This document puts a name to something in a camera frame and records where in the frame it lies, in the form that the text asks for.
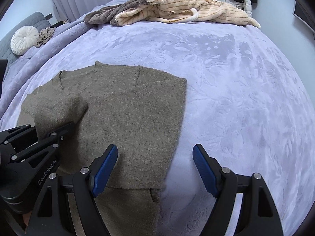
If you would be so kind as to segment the person's left hand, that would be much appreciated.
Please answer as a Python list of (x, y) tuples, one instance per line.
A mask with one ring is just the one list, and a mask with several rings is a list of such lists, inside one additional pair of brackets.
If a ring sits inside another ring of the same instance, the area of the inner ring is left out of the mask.
[(32, 213), (32, 211), (22, 215), (23, 222), (25, 223), (26, 226), (28, 226), (28, 224), (29, 224), (29, 220), (31, 218), (31, 213)]

